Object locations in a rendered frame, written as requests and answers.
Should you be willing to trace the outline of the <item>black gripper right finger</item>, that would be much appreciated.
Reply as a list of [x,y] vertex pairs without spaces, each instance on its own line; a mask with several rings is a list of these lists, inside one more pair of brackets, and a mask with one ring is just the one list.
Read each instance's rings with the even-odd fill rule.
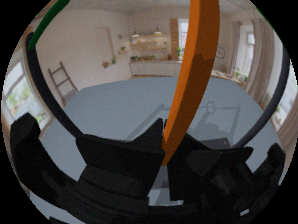
[[186,132],[176,152],[166,164],[169,173],[169,200],[184,200],[184,194],[208,179],[216,169],[249,160],[250,155],[253,155],[253,149],[239,147],[213,151]]

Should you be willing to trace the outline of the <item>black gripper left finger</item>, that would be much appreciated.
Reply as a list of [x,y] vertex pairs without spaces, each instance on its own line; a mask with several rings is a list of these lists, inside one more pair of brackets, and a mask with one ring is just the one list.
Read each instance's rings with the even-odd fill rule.
[[148,197],[165,157],[165,151],[161,148],[162,131],[164,120],[160,117],[136,140],[129,143],[84,133],[77,136],[74,143],[86,165],[90,163],[122,175],[145,179],[142,196]]

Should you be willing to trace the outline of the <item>orange handle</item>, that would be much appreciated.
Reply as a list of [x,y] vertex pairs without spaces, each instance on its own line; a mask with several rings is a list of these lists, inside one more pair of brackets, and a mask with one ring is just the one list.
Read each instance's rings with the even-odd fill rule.
[[162,135],[161,148],[165,151],[165,157],[161,167],[166,167],[170,157],[176,152],[208,87],[220,36],[221,16],[218,3],[218,0],[190,0],[184,59]]

